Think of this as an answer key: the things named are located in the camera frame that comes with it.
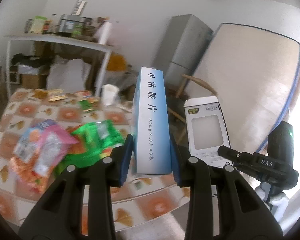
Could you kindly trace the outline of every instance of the blue and white box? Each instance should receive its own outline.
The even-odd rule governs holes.
[[[132,113],[136,173],[171,173],[167,101],[161,70],[141,68]]]

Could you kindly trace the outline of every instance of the silver screw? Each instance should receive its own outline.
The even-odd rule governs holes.
[[[234,171],[234,167],[232,165],[226,165],[225,169],[226,169],[226,171],[229,171],[229,172]]]
[[[102,159],[102,161],[103,161],[103,163],[110,163],[110,162],[112,162],[112,158],[111,157],[105,157],[105,158],[103,158]]]
[[[188,159],[188,161],[189,162],[191,162],[191,163],[197,163],[198,162],[198,159],[196,158],[196,157],[190,157],[189,159]]]
[[[71,171],[74,171],[75,170],[75,166],[74,165],[69,165],[67,167],[67,171],[71,172]]]

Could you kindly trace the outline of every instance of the table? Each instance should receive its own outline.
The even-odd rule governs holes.
[[[111,51],[113,49],[112,46],[102,45],[98,43],[94,43],[91,41],[81,41],[73,38],[63,37],[63,36],[56,36],[53,34],[21,34],[21,35],[9,35],[8,38],[8,45],[7,45],[7,54],[6,54],[6,77],[7,77],[7,93],[8,98],[11,96],[11,87],[10,87],[10,62],[11,62],[11,55],[10,55],[10,47],[11,41],[46,41],[46,42],[54,42],[54,43],[61,43],[67,45],[78,46],[87,49],[94,49],[105,52],[103,57],[103,61],[101,64],[100,72],[98,75],[97,81],[97,89],[95,95],[98,97],[100,95],[100,90],[102,87],[103,78],[106,73],[106,68],[109,62],[109,58],[111,55]]]
[[[18,181],[8,162],[20,136],[32,125],[53,119],[63,128],[87,122],[111,119],[125,138],[130,133],[132,114],[118,107],[100,107],[83,113],[77,98],[49,102],[32,97],[34,90],[18,89],[10,98],[0,121],[0,213],[20,226],[41,197]],[[82,232],[87,234],[88,192],[85,187],[82,209]],[[111,188],[114,225],[117,231],[155,219],[189,202],[190,189],[179,188],[172,175],[138,179],[131,170],[121,188]]]

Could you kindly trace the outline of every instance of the white wall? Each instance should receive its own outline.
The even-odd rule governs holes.
[[[211,0],[86,0],[84,17],[110,17],[115,44],[136,70],[150,66],[172,16],[194,14],[213,22]],[[42,15],[71,13],[76,0],[48,0]]]
[[[216,0],[212,29],[222,22],[252,25],[300,42],[300,9],[269,0]]]
[[[47,0],[2,0],[0,3],[0,65],[5,64],[6,44],[5,35],[22,33],[29,18],[41,13]],[[15,51],[23,52],[28,46],[19,43]]]

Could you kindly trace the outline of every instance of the white table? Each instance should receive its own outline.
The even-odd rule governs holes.
[[[7,45],[7,56],[6,56],[6,76],[7,76],[7,93],[8,98],[11,97],[11,87],[10,87],[10,62],[11,62],[11,55],[10,55],[10,47],[11,41],[46,41],[46,42],[53,42],[53,43],[61,43],[67,45],[78,46],[87,49],[94,49],[98,51],[105,52],[103,57],[103,61],[101,64],[101,68],[98,74],[98,81],[97,81],[97,89],[96,89],[96,96],[100,95],[100,90],[102,87],[103,78],[105,76],[106,67],[109,62],[109,58],[111,55],[111,51],[113,49],[112,46],[102,45],[90,41],[81,41],[76,40],[73,38],[50,35],[50,34],[21,34],[21,35],[9,35],[8,37],[8,45]]]

